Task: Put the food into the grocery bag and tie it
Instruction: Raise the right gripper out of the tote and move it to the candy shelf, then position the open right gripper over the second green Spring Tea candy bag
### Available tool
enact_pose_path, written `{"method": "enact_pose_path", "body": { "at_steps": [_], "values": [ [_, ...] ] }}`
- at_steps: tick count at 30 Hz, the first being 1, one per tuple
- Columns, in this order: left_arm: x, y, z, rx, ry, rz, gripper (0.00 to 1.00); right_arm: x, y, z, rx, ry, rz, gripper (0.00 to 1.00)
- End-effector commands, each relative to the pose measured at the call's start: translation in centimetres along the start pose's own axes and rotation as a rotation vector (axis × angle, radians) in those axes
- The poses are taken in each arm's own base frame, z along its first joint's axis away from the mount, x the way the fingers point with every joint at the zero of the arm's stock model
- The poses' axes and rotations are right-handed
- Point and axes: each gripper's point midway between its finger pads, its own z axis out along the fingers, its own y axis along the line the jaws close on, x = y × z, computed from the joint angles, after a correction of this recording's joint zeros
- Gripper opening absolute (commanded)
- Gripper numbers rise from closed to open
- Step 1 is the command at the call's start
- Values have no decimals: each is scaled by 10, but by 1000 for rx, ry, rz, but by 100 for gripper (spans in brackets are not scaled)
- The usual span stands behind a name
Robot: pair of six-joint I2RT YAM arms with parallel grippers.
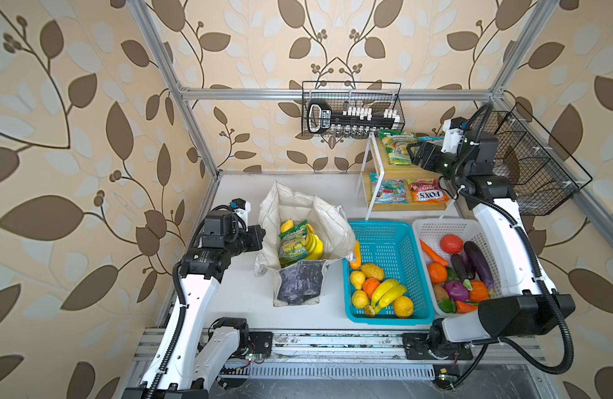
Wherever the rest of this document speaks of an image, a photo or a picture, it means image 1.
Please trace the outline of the yellow green candy bag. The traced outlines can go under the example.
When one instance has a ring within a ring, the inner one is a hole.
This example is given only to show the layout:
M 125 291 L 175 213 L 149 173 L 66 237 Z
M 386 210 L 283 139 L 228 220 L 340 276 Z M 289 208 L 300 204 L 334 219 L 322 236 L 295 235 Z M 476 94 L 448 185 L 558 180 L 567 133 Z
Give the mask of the yellow green candy bag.
M 380 130 L 379 138 L 386 149 L 389 164 L 392 166 L 412 165 L 407 147 L 408 145 L 419 143 L 419 138 L 415 134 L 402 131 Z
M 280 265 L 282 268 L 290 266 L 308 256 L 306 248 L 309 237 L 309 229 L 306 227 L 307 221 L 280 234 L 281 245 L 278 250 Z

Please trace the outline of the cream Monet print tote bag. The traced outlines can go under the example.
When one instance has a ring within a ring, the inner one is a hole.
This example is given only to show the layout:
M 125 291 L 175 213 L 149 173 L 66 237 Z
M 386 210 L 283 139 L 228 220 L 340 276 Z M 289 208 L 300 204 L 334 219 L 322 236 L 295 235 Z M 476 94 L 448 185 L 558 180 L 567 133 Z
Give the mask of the cream Monet print tote bag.
M 278 256 L 281 225 L 292 219 L 294 226 L 306 220 L 324 243 L 318 260 L 302 259 L 282 268 Z M 254 274 L 271 274 L 273 305 L 276 307 L 318 304 L 329 266 L 342 259 L 352 261 L 356 236 L 343 208 L 317 196 L 308 196 L 278 182 L 261 203 L 259 223 L 266 231 L 257 253 Z

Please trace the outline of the yellow green banana bunch back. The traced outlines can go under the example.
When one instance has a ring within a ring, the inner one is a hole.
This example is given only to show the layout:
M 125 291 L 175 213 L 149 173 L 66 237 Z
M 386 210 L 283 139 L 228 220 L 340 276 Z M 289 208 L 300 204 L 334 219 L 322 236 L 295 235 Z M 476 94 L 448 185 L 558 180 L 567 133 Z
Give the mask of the yellow green banana bunch back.
M 319 236 L 316 234 L 315 229 L 310 224 L 306 224 L 306 229 L 308 231 L 305 244 L 307 251 L 306 260 L 321 259 L 324 254 L 324 243 L 321 241 Z

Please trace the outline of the round orange bell pepper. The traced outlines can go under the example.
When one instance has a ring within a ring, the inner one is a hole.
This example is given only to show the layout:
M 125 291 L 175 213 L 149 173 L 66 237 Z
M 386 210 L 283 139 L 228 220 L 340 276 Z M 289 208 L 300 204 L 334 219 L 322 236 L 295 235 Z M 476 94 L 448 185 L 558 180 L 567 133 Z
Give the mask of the round orange bell pepper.
M 442 264 L 432 263 L 427 267 L 427 271 L 432 284 L 443 284 L 448 279 L 447 268 Z

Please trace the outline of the teal candy bag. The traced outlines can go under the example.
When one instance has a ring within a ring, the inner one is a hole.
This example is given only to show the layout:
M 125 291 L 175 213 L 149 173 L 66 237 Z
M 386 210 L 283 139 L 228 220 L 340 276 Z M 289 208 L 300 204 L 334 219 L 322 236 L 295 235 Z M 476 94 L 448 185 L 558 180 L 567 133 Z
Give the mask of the teal candy bag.
M 444 143 L 444 138 L 442 136 L 421 136 L 418 139 L 418 143 L 420 145 L 424 143 L 430 143 L 432 145 L 442 146 Z

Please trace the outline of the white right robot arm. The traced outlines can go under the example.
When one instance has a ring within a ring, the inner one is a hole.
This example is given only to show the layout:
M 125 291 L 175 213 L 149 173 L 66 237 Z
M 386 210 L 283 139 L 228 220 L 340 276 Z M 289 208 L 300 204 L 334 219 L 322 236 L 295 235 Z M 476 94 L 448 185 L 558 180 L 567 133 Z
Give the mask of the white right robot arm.
M 482 126 L 472 128 L 462 118 L 450 120 L 443 138 L 407 147 L 411 162 L 440 174 L 474 213 L 492 252 L 500 294 L 459 316 L 432 324 L 421 342 L 437 358 L 451 357 L 465 344 L 482 349 L 505 343 L 536 369 L 561 375 L 574 359 L 574 345 L 566 318 L 575 311 L 569 294 L 560 294 L 533 249 L 519 212 L 509 177 L 495 165 L 498 139 Z M 544 335 L 559 329 L 562 360 L 548 366 L 532 357 L 514 337 Z

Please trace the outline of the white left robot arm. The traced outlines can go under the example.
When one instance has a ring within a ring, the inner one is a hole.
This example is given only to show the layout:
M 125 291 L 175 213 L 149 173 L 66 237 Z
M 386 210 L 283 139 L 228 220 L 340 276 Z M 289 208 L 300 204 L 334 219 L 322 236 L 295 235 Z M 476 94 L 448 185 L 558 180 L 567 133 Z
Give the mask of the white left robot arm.
M 250 203 L 234 199 L 200 222 L 173 269 L 176 301 L 158 351 L 138 387 L 125 389 L 125 398 L 207 398 L 227 360 L 248 349 L 246 319 L 218 319 L 208 343 L 200 340 L 233 258 L 262 248 L 266 231 L 248 224 L 250 210 Z

